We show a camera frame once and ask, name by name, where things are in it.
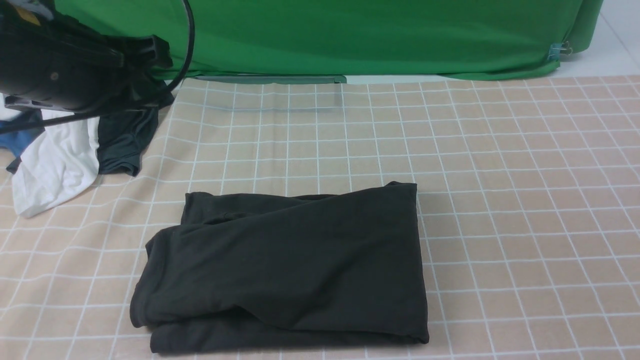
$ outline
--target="green backdrop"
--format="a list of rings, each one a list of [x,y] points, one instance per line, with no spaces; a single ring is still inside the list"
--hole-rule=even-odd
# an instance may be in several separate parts
[[[191,0],[190,76],[443,74],[542,76],[552,44],[585,50],[603,0]],[[110,35],[158,35],[175,68],[186,47],[180,0],[56,0]]]

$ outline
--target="folded clothing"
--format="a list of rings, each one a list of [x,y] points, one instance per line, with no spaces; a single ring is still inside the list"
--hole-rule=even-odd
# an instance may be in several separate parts
[[[147,243],[131,322],[162,354],[427,343],[416,193],[189,193]]]

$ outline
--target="cable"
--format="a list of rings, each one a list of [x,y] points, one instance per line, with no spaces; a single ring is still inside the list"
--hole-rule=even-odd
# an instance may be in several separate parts
[[[112,113],[117,113],[119,111],[137,110],[138,108],[146,104],[160,101],[162,98],[169,95],[172,91],[175,90],[175,88],[178,87],[180,82],[184,80],[184,78],[187,75],[187,72],[189,71],[189,66],[191,65],[191,59],[193,59],[193,48],[194,48],[195,37],[196,37],[195,21],[193,20],[193,11],[191,10],[191,4],[189,4],[189,0],[181,0],[181,1],[184,7],[184,12],[187,15],[187,20],[189,22],[189,39],[187,42],[187,53],[184,57],[184,62],[182,63],[182,67],[180,68],[180,71],[176,75],[175,79],[173,79],[173,81],[169,83],[169,85],[160,89],[155,94],[148,96],[147,98],[142,98],[140,100],[128,102],[126,104],[123,104],[109,111],[90,111],[88,113],[73,114],[73,115],[59,117],[52,120],[46,120],[37,124],[34,124],[34,123],[8,124],[7,126],[0,127],[0,135],[7,134],[7,133],[14,133],[17,131],[34,129],[37,127],[55,126],[60,124],[66,124],[68,122],[73,122],[73,121],[86,120],[94,117],[102,117],[105,115],[110,115]]]

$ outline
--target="white tile floor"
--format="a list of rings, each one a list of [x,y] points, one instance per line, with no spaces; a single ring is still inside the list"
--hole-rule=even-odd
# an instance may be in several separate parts
[[[591,46],[563,62],[552,78],[640,74],[640,0],[605,0]],[[441,81],[440,76],[347,76],[349,84]]]

